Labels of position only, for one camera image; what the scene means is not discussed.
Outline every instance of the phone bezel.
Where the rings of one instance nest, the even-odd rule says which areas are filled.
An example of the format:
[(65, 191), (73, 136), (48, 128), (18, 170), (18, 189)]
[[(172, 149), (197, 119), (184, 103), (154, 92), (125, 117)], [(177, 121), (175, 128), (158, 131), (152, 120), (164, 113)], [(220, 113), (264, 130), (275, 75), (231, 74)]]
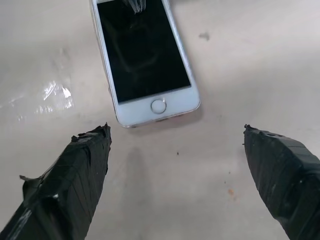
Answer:
[[(120, 104), (118, 103), (117, 93), (115, 90), (115, 85), (108, 57), (108, 51), (104, 40), (104, 34), (98, 11), (98, 3), (104, 3), (108, 1), (120, 0), (92, 0), (91, 10), (96, 37), (99, 43), (103, 67), (108, 79), (116, 119), (120, 123), (120, 125), (127, 128), (136, 127), (149, 122), (167, 119), (170, 117), (178, 116), (196, 110), (200, 106), (200, 96), (198, 88), (192, 70), (190, 68), (187, 55), (184, 51), (183, 44), (178, 34), (178, 30), (168, 0), (161, 1), (164, 6), (168, 21), (170, 23), (171, 30), (175, 38), (177, 47), (179, 49), (191, 86), (187, 88), (174, 89), (170, 92), (159, 93), (156, 95), (139, 98), (137, 100), (132, 100), (129, 102), (124, 102)], [(166, 110), (161, 114), (155, 114), (151, 110), (151, 103), (157, 99), (161, 99), (166, 102)]]

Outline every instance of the phone screen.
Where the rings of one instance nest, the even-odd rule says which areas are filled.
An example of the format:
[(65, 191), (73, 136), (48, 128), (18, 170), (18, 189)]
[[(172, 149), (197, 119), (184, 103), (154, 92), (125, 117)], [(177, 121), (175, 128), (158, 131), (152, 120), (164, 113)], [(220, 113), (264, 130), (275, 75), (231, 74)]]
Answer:
[(119, 103), (191, 86), (162, 0), (137, 14), (121, 0), (97, 6)]

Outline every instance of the smartphone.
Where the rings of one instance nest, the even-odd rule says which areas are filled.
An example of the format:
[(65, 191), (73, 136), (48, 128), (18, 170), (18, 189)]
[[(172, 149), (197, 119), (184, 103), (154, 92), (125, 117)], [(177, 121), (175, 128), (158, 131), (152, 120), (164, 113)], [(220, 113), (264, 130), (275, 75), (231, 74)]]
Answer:
[(92, 17), (118, 122), (123, 127), (196, 110), (200, 96), (168, 0), (135, 13), (92, 0)]

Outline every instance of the home button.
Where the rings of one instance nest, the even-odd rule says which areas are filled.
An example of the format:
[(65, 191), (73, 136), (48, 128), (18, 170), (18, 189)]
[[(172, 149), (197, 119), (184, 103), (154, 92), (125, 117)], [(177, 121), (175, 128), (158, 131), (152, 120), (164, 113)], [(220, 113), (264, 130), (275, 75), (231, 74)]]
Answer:
[(152, 112), (154, 112), (155, 114), (162, 114), (167, 108), (167, 104), (166, 104), (166, 101), (163, 99), (163, 100), (154, 100), (152, 103), (151, 103), (151, 110)]

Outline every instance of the table surface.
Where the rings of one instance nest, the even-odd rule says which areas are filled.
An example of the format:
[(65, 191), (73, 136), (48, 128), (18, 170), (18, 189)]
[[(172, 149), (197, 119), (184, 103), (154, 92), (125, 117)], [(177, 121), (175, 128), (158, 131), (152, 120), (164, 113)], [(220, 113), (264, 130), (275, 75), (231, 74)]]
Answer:
[(320, 1), (173, 0), (201, 108), (116, 121), (88, 0), (0, 2), (0, 227), (71, 136), (111, 126), (87, 240), (287, 240), (255, 188), (244, 125), (320, 156)]

